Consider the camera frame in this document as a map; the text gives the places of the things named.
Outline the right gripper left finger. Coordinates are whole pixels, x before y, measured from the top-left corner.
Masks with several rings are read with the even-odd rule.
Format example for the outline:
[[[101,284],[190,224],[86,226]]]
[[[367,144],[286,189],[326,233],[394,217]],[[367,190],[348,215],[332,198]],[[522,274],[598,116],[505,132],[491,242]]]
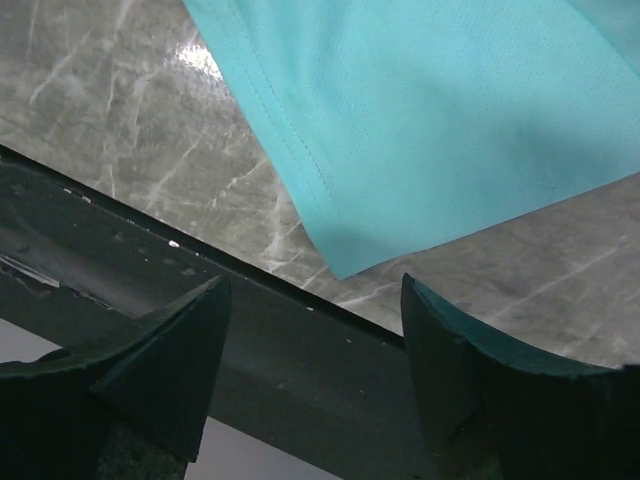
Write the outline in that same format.
[[[213,278],[128,328],[1,366],[5,479],[181,479],[195,462],[231,310]]]

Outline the teal t shirt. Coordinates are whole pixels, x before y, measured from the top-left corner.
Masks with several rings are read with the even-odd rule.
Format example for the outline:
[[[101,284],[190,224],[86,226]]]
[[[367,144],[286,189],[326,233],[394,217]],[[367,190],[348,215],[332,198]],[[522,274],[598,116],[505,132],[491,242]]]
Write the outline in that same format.
[[[635,1],[190,1],[346,278],[639,169]]]

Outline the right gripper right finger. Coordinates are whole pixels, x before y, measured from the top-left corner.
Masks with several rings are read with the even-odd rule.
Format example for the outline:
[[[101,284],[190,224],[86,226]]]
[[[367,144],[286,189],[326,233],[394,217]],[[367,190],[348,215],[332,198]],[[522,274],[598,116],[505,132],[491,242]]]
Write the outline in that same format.
[[[444,479],[635,479],[639,369],[520,341],[412,276],[401,320],[427,456]]]

